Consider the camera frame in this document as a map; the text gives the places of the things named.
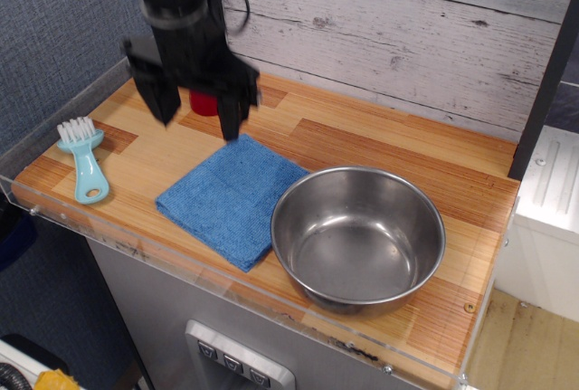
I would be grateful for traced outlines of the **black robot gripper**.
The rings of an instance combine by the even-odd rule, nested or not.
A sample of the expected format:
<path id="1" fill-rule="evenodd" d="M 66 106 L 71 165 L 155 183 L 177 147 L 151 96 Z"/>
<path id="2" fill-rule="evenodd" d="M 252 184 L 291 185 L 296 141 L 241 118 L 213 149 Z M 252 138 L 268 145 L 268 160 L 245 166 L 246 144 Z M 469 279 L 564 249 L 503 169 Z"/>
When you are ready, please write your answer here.
<path id="1" fill-rule="evenodd" d="M 154 118 L 167 126 L 181 107 L 178 88 L 221 96 L 224 140 L 239 137 L 250 106 L 259 103 L 259 72 L 235 56 L 224 32 L 212 25 L 131 35 L 122 41 L 138 93 Z"/>

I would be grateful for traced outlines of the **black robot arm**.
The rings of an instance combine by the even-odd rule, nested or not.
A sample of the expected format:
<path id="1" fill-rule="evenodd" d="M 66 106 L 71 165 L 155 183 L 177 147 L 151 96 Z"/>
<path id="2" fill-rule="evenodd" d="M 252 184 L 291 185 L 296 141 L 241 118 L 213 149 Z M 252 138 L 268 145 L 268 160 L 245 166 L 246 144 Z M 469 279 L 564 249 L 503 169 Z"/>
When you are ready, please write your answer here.
<path id="1" fill-rule="evenodd" d="M 132 78 L 153 116 L 168 124 L 187 88 L 216 98 L 223 138 L 238 138 L 259 102 L 259 72 L 226 39 L 222 0 L 141 0 L 150 36 L 124 40 Z"/>

